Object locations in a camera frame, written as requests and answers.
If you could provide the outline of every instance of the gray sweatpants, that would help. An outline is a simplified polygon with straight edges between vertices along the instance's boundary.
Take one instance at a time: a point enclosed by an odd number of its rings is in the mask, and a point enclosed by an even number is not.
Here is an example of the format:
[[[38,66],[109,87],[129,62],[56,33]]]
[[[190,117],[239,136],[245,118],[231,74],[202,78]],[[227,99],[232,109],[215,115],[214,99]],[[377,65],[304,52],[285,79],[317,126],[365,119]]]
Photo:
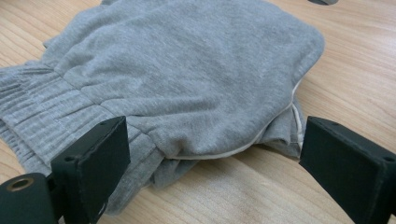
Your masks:
[[[131,164],[116,214],[198,160],[267,144],[298,157],[294,97],[323,51],[313,27],[260,0],[114,0],[79,13],[42,59],[0,69],[0,136],[27,172],[126,116]]]

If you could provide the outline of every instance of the metal screw hole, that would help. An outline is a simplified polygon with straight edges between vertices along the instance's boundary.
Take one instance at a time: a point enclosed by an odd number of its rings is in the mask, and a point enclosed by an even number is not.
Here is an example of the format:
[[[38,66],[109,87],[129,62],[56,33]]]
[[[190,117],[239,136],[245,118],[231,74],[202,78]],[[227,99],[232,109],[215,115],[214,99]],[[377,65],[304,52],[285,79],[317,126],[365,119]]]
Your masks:
[[[69,157],[64,158],[65,161],[73,161],[73,160],[75,160],[75,159],[76,159],[76,158],[73,157],[73,156],[69,156]]]
[[[27,187],[31,186],[33,184],[33,182],[35,182],[35,181],[33,180],[32,177],[22,178],[22,179],[19,179],[19,180],[16,180],[16,181],[10,183],[7,186],[7,190],[15,192],[15,191],[18,191],[21,189],[26,189]]]
[[[384,157],[385,161],[394,162],[395,160],[391,157]]]

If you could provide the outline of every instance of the folded garment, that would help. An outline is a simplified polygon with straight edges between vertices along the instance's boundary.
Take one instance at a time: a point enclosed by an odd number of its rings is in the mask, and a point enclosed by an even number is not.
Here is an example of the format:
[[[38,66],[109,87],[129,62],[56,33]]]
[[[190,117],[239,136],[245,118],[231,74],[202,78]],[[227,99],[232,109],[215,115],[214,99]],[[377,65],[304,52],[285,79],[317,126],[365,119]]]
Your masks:
[[[96,123],[126,116],[117,214],[198,160],[266,144],[298,157],[294,93],[323,51],[313,27],[260,0],[113,0],[80,12],[39,61],[0,69],[0,136],[27,172]]]

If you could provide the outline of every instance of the wooden table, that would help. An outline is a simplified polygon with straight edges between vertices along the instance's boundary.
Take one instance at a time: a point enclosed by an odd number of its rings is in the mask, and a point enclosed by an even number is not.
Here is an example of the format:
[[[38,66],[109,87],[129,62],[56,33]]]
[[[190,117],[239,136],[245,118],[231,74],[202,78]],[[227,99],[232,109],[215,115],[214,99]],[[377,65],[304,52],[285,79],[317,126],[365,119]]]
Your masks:
[[[396,152],[396,2],[271,2],[316,26],[326,39],[323,56],[297,92],[305,115],[340,122]],[[98,4],[0,0],[0,66],[38,59],[43,41]],[[266,149],[202,161],[167,189],[141,190],[120,216],[100,223],[351,223],[297,161]],[[0,142],[0,183],[23,172]]]

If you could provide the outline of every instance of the white seam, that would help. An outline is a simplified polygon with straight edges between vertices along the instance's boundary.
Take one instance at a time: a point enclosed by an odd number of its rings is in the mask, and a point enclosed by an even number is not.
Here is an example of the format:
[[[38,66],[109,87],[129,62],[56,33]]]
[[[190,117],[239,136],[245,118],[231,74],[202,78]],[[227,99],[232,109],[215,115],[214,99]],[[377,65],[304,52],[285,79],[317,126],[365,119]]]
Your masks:
[[[304,134],[303,134],[303,124],[300,121],[300,113],[298,112],[297,107],[293,104],[293,113],[294,113],[294,119],[296,120],[296,126],[297,126],[297,143],[298,147],[303,149],[303,141],[304,141]]]

